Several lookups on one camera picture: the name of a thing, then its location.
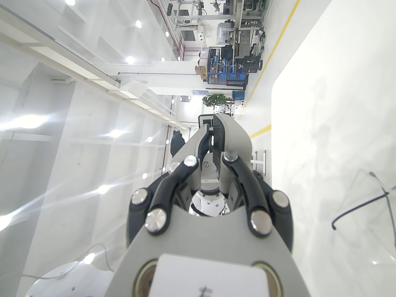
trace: black wire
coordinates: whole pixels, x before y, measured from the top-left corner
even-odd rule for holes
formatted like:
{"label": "black wire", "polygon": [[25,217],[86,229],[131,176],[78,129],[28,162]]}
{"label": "black wire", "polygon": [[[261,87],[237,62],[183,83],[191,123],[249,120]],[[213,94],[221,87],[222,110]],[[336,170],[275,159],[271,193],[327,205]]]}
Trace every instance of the black wire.
{"label": "black wire", "polygon": [[[102,243],[96,243],[95,245],[92,245],[92,246],[88,249],[88,251],[86,251],[86,252],[84,253],[84,256],[82,256],[80,259],[78,259],[78,261],[77,261],[77,263],[75,264],[75,266],[73,266],[73,267],[72,267],[69,271],[67,271],[66,273],[63,273],[63,274],[58,275],[58,276],[35,276],[35,275],[33,275],[33,274],[22,273],[22,274],[20,274],[20,276],[26,277],[26,278],[33,278],[33,279],[37,279],[37,280],[51,280],[51,279],[58,279],[58,278],[64,277],[64,276],[66,276],[67,274],[69,274],[70,272],[72,272],[72,271],[83,261],[83,259],[85,258],[86,254],[88,254],[88,253],[91,251],[91,249],[94,248],[95,246],[102,246],[102,247],[103,247],[103,249],[104,249],[104,251],[105,251],[106,265],[107,265],[107,267],[109,268],[109,270],[110,270],[111,272],[114,272],[114,270],[113,270],[113,269],[110,267],[110,265],[109,265],[109,260],[107,259],[107,250],[106,250],[106,246],[105,246],[104,244],[102,244]],[[3,280],[4,278],[8,277],[8,276],[13,276],[13,275],[17,275],[17,274],[18,274],[18,273],[9,273],[9,274],[6,274],[5,276],[2,276],[2,277],[0,278],[0,281]]]}
{"label": "black wire", "polygon": [[356,211],[357,209],[362,208],[363,206],[366,206],[366,205],[368,205],[368,204],[370,204],[370,203],[372,203],[372,202],[375,202],[375,201],[380,200],[380,199],[382,199],[382,198],[384,198],[384,197],[387,197],[388,195],[389,195],[389,193],[388,193],[388,192],[385,192],[384,194],[382,194],[382,195],[380,195],[380,196],[378,196],[378,197],[375,197],[375,198],[371,199],[370,201],[367,201],[367,202],[365,202],[365,203],[363,203],[363,204],[360,204],[360,205],[358,205],[358,206],[356,206],[356,207],[354,207],[354,208],[352,208],[352,209],[350,209],[350,210],[348,210],[348,211],[342,213],[341,215],[339,215],[338,217],[336,217],[336,218],[333,220],[333,222],[331,222],[331,227],[333,228],[333,230],[337,230],[337,228],[335,227],[334,224],[335,224],[339,219],[341,219],[342,217],[344,217],[345,215],[347,215],[347,214],[349,214],[349,213],[351,213],[351,212],[353,212],[353,211]]}
{"label": "black wire", "polygon": [[199,209],[197,209],[197,208],[195,207],[194,203],[191,203],[191,208],[192,208],[192,210],[193,210],[195,213],[199,214],[200,216],[202,216],[202,217],[209,217],[208,214],[205,214],[205,213],[201,212]]}

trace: ceiling light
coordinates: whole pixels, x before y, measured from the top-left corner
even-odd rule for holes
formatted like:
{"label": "ceiling light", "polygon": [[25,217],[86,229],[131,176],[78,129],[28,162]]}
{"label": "ceiling light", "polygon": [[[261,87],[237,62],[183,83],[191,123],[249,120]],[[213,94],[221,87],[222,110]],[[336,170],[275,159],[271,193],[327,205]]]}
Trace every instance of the ceiling light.
{"label": "ceiling light", "polygon": [[69,6],[75,5],[75,0],[65,0],[66,4]]}
{"label": "ceiling light", "polygon": [[110,186],[108,184],[102,184],[99,188],[98,188],[98,193],[99,194],[106,194],[110,189]]}
{"label": "ceiling light", "polygon": [[33,129],[41,126],[47,120],[46,116],[38,116],[36,114],[27,114],[25,116],[18,117],[11,121],[11,126]]}
{"label": "ceiling light", "polygon": [[95,258],[95,253],[90,253],[84,258],[84,263],[89,265],[92,263],[93,259]]}
{"label": "ceiling light", "polygon": [[0,216],[0,231],[8,227],[11,219],[12,216],[10,214]]}
{"label": "ceiling light", "polygon": [[125,59],[125,61],[128,62],[130,65],[133,65],[133,64],[135,63],[135,58],[129,56],[129,57],[127,57],[127,58]]}
{"label": "ceiling light", "polygon": [[109,133],[109,136],[112,138],[118,138],[123,134],[122,130],[114,129]]}

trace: potted plant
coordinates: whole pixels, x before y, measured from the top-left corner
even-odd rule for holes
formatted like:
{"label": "potted plant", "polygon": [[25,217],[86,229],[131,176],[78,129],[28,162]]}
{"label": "potted plant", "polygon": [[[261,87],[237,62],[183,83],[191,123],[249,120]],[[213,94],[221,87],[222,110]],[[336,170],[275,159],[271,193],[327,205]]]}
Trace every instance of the potted plant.
{"label": "potted plant", "polygon": [[205,96],[202,99],[202,102],[206,106],[224,105],[227,104],[227,98],[224,94],[214,94],[214,95]]}

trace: screw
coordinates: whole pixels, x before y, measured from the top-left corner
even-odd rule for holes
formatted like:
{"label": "screw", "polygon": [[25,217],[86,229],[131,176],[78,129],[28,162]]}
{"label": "screw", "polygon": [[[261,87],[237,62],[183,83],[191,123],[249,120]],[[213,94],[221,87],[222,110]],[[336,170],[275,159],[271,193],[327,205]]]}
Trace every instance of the screw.
{"label": "screw", "polygon": [[176,170],[176,168],[179,166],[180,162],[174,162],[171,164],[171,166],[169,167],[169,173],[171,174],[172,172],[174,172],[174,170]]}
{"label": "screw", "polygon": [[157,208],[147,214],[144,226],[148,232],[154,233],[160,231],[164,227],[165,222],[166,212],[163,209]]}
{"label": "screw", "polygon": [[238,158],[238,154],[233,150],[228,150],[224,152],[224,160],[228,162],[234,162]]}
{"label": "screw", "polygon": [[194,155],[189,155],[184,159],[184,165],[187,167],[194,167],[197,164],[197,158]]}
{"label": "screw", "polygon": [[261,235],[268,235],[272,231],[271,217],[267,212],[260,209],[252,212],[250,223],[253,229]]}
{"label": "screw", "polygon": [[142,204],[149,193],[147,192],[146,188],[139,188],[136,192],[132,194],[131,202],[133,205],[140,205]]}
{"label": "screw", "polygon": [[289,206],[289,199],[287,198],[286,194],[281,191],[273,192],[273,201],[281,208],[286,208]]}

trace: cable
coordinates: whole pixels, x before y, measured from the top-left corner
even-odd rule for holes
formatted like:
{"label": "cable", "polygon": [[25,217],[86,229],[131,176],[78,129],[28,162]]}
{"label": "cable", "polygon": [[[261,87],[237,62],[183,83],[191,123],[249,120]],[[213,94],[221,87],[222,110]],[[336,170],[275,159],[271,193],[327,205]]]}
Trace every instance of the cable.
{"label": "cable", "polygon": [[[86,255],[91,251],[91,249],[94,248],[95,246],[102,246],[102,247],[103,247],[103,249],[104,249],[104,251],[105,251],[106,265],[107,265],[107,267],[109,268],[109,270],[110,270],[111,272],[114,272],[114,270],[113,270],[113,269],[110,267],[110,265],[109,265],[109,260],[108,260],[108,258],[107,258],[107,249],[106,249],[106,246],[105,246],[104,244],[102,244],[102,243],[96,243],[95,245],[92,245],[92,246],[83,254],[83,256],[81,256],[80,259],[78,259],[78,262],[75,264],[75,266],[73,266],[73,267],[72,267],[69,271],[67,271],[66,273],[60,274],[60,275],[58,275],[58,276],[35,276],[35,275],[33,275],[33,274],[22,273],[22,274],[20,274],[20,276],[21,276],[21,277],[26,277],[26,278],[33,278],[33,279],[37,279],[37,280],[51,280],[51,279],[58,279],[58,278],[61,278],[61,277],[65,277],[65,276],[68,275],[70,272],[72,272],[72,271],[84,260],[85,256],[86,256]],[[13,275],[18,275],[18,273],[9,273],[9,274],[6,274],[5,276],[2,276],[2,277],[0,278],[0,282],[1,282],[1,280],[3,280],[4,278],[9,277],[9,276],[13,276]]]}
{"label": "cable", "polygon": [[366,206],[366,205],[368,205],[368,204],[370,204],[370,203],[372,203],[372,202],[375,202],[375,201],[380,200],[380,199],[382,199],[382,198],[384,198],[384,197],[387,197],[388,195],[389,195],[389,193],[388,193],[388,192],[385,192],[384,194],[382,194],[382,195],[380,195],[380,196],[378,196],[378,197],[375,197],[375,198],[371,199],[370,201],[367,201],[367,202],[365,202],[365,203],[363,203],[363,204],[360,204],[360,205],[358,205],[358,206],[356,206],[356,207],[354,207],[354,208],[352,208],[352,209],[350,209],[350,210],[348,210],[348,211],[342,213],[341,215],[339,215],[338,217],[336,217],[336,218],[333,220],[333,222],[331,222],[331,227],[333,228],[333,230],[337,230],[337,228],[335,227],[334,224],[335,224],[339,219],[341,219],[343,216],[345,216],[345,215],[347,215],[347,214],[349,214],[349,213],[351,213],[351,212],[353,212],[353,211],[355,211],[355,210],[357,210],[357,209],[360,209],[360,208],[362,208],[363,206]]}

